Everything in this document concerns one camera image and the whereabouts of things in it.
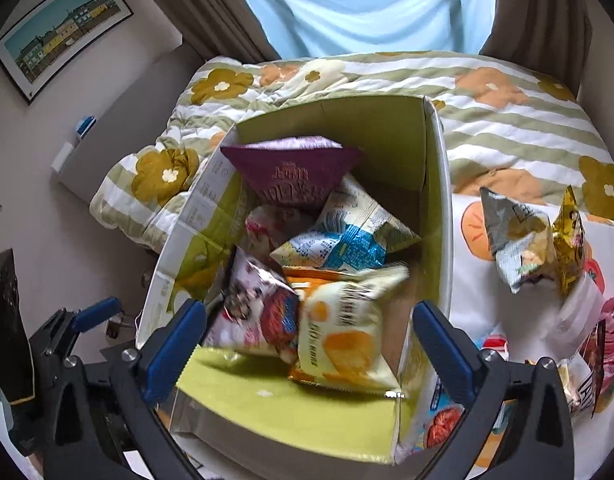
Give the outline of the white red snack bag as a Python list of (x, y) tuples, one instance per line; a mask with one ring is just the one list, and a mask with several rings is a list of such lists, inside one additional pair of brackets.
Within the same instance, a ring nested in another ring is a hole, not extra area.
[(204, 348), (297, 360), (298, 294), (275, 270), (232, 248), (211, 308)]

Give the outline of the green cardboard snack box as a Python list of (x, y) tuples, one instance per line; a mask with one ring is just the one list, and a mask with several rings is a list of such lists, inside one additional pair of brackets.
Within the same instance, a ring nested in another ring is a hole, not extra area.
[(251, 115), (209, 156), (159, 255), (138, 346), (185, 300), (206, 339), (182, 395), (301, 450), (395, 464), (436, 375), (412, 333), (450, 304), (443, 126), (415, 96)]

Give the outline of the brown right curtain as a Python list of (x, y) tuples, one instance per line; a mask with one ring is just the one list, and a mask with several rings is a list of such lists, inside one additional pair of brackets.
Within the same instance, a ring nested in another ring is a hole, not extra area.
[(496, 0), (480, 53), (551, 76), (577, 94), (591, 40), (586, 0)]

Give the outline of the brown left curtain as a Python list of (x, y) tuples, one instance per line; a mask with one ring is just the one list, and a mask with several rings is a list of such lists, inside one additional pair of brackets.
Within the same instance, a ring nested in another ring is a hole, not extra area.
[(256, 64), (280, 57), (245, 0), (154, 2), (205, 61), (222, 55)]

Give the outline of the blue white snack bag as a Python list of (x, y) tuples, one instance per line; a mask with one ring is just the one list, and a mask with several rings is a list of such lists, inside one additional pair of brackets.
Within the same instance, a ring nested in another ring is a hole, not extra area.
[(316, 223), (275, 248), (280, 266), (365, 270), (384, 266), (386, 257), (417, 244), (420, 237), (377, 203), (351, 175), (330, 193)]

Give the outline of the light blue window cloth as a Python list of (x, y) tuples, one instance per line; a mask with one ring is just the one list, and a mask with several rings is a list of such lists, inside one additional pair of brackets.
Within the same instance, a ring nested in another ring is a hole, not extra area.
[(281, 58), (441, 50), (476, 54), (496, 0), (245, 0)]

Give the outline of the yellow orange chips bag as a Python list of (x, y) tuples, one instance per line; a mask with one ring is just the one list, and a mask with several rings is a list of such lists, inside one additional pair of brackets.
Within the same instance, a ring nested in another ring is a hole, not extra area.
[(301, 384), (379, 396), (399, 389), (382, 354), (383, 304), (409, 278), (404, 264), (336, 271), (286, 266), (298, 294), (297, 360)]

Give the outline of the framed town picture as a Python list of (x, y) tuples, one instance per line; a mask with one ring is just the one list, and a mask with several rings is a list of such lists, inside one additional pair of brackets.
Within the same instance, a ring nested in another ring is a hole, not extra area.
[(0, 66), (31, 103), (73, 58), (131, 16), (125, 0), (42, 0), (0, 37)]

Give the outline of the gold cocoa pillows bag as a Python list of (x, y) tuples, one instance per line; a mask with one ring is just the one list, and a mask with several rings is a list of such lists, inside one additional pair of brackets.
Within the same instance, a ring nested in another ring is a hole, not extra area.
[(566, 298), (584, 267), (584, 225), (574, 190), (565, 188), (560, 212), (552, 223), (558, 290)]

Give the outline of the purple snack bag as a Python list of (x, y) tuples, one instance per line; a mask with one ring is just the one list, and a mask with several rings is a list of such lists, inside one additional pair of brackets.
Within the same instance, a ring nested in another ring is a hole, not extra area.
[(323, 136), (283, 138), (221, 149), (243, 180), (265, 203), (320, 207), (363, 158)]

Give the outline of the grey headboard shelf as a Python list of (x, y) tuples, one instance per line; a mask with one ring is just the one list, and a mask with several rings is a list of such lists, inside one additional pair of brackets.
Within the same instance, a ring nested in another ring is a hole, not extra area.
[(165, 54), (97, 118), (68, 155), (58, 182), (88, 204), (109, 170), (153, 143), (203, 60), (185, 42)]

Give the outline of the striped floral quilt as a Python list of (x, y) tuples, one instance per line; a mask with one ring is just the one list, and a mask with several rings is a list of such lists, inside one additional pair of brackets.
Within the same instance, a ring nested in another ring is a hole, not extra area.
[(113, 157), (90, 213), (102, 226), (161, 250), (191, 186), (233, 124), (317, 99), (375, 93), (433, 102), (456, 193), (487, 186), (546, 205), (560, 203), (572, 188), (590, 220), (614, 226), (614, 162), (564, 84), (485, 56), (441, 51), (265, 64), (213, 58), (191, 77), (158, 138)]

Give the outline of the silver potato chips bag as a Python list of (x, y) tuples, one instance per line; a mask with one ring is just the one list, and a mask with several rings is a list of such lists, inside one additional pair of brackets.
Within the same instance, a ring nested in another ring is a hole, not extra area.
[(498, 273), (517, 294), (526, 283), (555, 280), (555, 248), (547, 214), (482, 186), (489, 248)]

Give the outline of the brown curtain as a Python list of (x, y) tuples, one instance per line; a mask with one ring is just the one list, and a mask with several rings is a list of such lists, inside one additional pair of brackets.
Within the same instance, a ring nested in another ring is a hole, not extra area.
[(551, 76), (577, 94), (591, 40), (586, 0), (496, 0), (480, 53)]
[(280, 57), (245, 0), (154, 2), (205, 61), (222, 55), (256, 64)]

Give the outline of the pink snack bag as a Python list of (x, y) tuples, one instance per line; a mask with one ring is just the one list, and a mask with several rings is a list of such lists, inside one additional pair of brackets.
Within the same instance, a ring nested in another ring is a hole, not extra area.
[(592, 370), (595, 413), (602, 413), (614, 398), (614, 296), (601, 309), (599, 323), (582, 347), (582, 356)]

